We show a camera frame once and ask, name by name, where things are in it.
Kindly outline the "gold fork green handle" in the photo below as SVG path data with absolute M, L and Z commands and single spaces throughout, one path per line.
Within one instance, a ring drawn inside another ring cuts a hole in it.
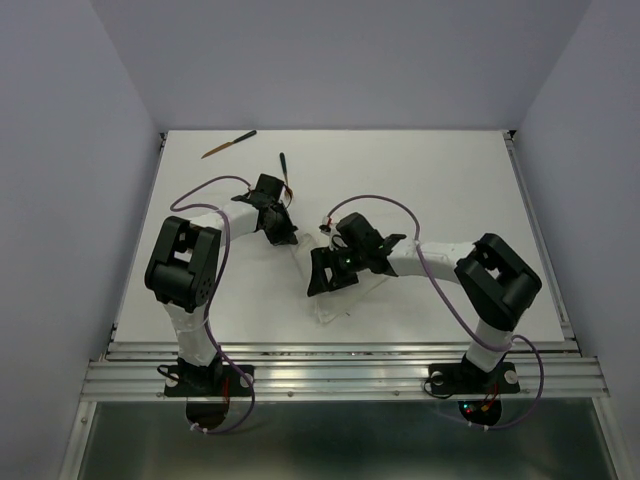
M 285 197 L 288 198 L 289 200 L 292 200 L 294 198 L 294 193 L 289 184 L 288 166 L 286 161 L 286 155 L 284 152 L 279 153 L 279 161 L 280 161 L 281 171 L 284 179 Z

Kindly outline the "white cloth napkin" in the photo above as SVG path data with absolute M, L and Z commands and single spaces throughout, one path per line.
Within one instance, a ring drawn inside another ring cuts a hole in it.
M 318 247 L 318 242 L 313 235 L 306 232 L 297 233 L 296 237 L 298 243 L 290 246 L 289 250 L 302 283 L 299 288 L 302 295 L 301 304 L 304 306 L 305 312 L 310 314 L 317 323 L 328 324 L 341 316 L 349 316 L 369 293 L 389 280 L 387 276 L 374 275 L 365 271 L 358 274 L 359 282 L 355 285 L 308 297 L 307 289 L 311 279 L 311 250 Z

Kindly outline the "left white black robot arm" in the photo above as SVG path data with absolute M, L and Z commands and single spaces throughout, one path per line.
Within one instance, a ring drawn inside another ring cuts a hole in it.
M 176 334 L 176 365 L 159 369 L 176 388 L 210 394 L 222 387 L 223 355 L 210 339 L 208 309 L 231 242 L 263 232 L 274 246 L 295 245 L 296 230 L 283 202 L 239 196 L 210 214 L 193 219 L 169 216 L 163 221 L 144 284 L 164 306 Z

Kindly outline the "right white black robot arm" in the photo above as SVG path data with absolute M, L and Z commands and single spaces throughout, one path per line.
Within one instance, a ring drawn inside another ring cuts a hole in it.
M 478 316 L 474 330 L 463 326 L 471 344 L 460 366 L 461 381 L 472 390 L 482 390 L 495 380 L 521 316 L 542 288 L 540 277 L 499 235 L 486 233 L 475 242 L 449 244 L 422 243 L 404 234 L 336 237 L 337 245 L 311 250 L 309 297 L 356 285 L 358 274 L 369 271 L 426 277 L 452 308 L 438 282 L 457 284 Z

